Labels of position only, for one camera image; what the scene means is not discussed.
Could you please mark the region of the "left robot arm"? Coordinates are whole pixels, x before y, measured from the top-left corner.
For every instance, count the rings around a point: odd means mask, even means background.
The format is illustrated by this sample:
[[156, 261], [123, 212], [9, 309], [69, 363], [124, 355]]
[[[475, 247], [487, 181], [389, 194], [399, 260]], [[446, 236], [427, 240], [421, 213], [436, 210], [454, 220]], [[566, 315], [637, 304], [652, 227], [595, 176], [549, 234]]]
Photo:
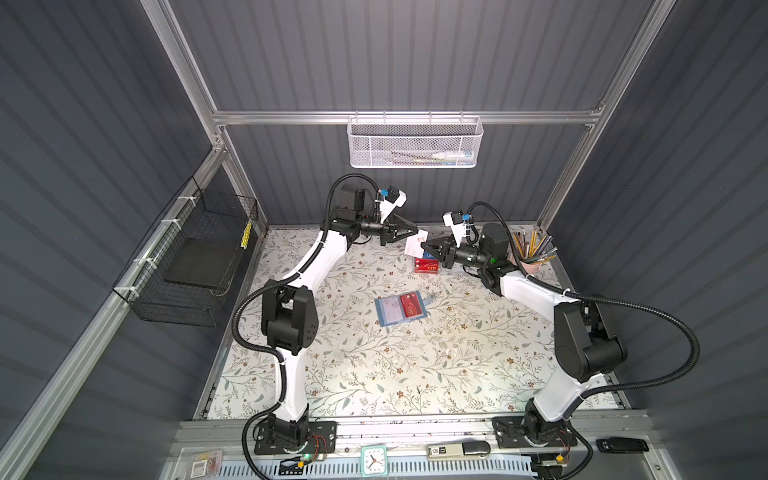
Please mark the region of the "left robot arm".
[[418, 233], [413, 222], [395, 212], [407, 201], [404, 191], [394, 187], [379, 190], [374, 211], [368, 214], [365, 199], [363, 189], [344, 188], [310, 251], [284, 278], [286, 284], [262, 297], [262, 334], [283, 356], [277, 367], [280, 407], [274, 414], [281, 422], [298, 424], [307, 419], [307, 350], [319, 330], [314, 293], [326, 276], [361, 236], [376, 238], [386, 246]]

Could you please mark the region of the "blue leather card holder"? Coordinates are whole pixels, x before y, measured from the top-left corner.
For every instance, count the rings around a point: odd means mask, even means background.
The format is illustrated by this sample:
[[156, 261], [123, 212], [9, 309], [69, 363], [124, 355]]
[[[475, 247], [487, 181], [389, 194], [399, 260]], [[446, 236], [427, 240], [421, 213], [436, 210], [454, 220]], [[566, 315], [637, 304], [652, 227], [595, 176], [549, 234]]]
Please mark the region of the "blue leather card holder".
[[420, 291], [377, 298], [374, 306], [381, 327], [390, 327], [428, 317], [427, 305], [431, 297], [424, 299]]

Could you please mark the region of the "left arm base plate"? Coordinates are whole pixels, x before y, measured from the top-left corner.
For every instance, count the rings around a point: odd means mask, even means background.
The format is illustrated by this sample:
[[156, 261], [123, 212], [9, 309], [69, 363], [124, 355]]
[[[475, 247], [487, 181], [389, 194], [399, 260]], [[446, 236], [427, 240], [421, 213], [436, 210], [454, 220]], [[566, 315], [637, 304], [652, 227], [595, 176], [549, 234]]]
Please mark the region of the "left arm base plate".
[[267, 419], [256, 427], [252, 452], [256, 455], [334, 453], [337, 430], [338, 423], [333, 421]]

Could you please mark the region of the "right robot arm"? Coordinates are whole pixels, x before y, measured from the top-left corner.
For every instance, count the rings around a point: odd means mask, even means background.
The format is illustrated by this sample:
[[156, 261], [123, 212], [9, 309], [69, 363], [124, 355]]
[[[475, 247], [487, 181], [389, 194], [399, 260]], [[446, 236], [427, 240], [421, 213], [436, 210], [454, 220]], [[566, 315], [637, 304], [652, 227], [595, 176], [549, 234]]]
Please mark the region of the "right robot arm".
[[507, 227], [487, 224], [470, 244], [453, 235], [426, 240], [422, 248], [445, 268], [458, 263], [477, 270], [483, 285], [494, 294], [519, 301], [544, 316], [554, 328], [557, 366], [543, 389], [526, 405], [521, 429], [534, 445], [541, 445], [564, 426], [586, 399], [627, 358], [618, 328], [605, 321], [597, 304], [550, 289], [519, 259], [514, 236]]

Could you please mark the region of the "clear acrylic card display stand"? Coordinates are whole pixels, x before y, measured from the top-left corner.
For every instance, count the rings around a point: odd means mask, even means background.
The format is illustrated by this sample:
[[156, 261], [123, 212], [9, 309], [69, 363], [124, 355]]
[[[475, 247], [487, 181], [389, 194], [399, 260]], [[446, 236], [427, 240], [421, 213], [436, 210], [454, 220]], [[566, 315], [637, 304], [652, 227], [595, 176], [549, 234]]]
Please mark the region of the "clear acrylic card display stand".
[[438, 274], [441, 270], [441, 262], [436, 258], [415, 258], [414, 272], [419, 274]]

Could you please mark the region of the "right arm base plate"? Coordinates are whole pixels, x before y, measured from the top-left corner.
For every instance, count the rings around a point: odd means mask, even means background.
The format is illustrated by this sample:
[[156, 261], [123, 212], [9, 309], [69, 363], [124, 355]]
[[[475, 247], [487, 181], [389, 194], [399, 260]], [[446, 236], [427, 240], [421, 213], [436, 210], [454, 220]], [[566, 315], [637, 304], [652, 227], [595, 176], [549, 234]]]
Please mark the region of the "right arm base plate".
[[565, 447], [578, 444], [564, 421], [546, 422], [535, 416], [494, 417], [492, 428], [499, 448]]

